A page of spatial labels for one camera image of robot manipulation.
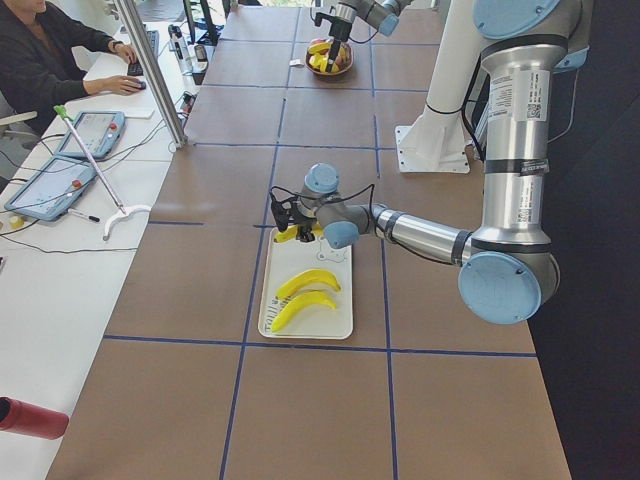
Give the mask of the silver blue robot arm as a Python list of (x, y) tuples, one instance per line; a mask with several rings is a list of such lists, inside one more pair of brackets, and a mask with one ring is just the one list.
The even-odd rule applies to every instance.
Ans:
[(379, 4), (373, 0), (338, 1), (328, 13), (312, 14), (316, 27), (326, 20), (330, 24), (327, 38), (312, 40), (307, 48), (305, 65), (317, 75), (337, 76), (348, 71), (353, 64), (353, 53), (349, 44), (352, 26), (360, 18), (374, 29), (369, 38), (377, 33), (390, 36), (399, 23), (401, 12), (411, 0), (388, 0)]
[(484, 161), (477, 230), (379, 204), (350, 206), (324, 163), (310, 168), (299, 192), (272, 201), (277, 227), (295, 226), (308, 240), (319, 226), (336, 249), (376, 235), (458, 266), (460, 295), (476, 316), (529, 319), (560, 282), (541, 226), (552, 78), (584, 63), (592, 10), (589, 1), (451, 3), (424, 111), (396, 130), (398, 163), (403, 172), (464, 171), (464, 141), (472, 138)]

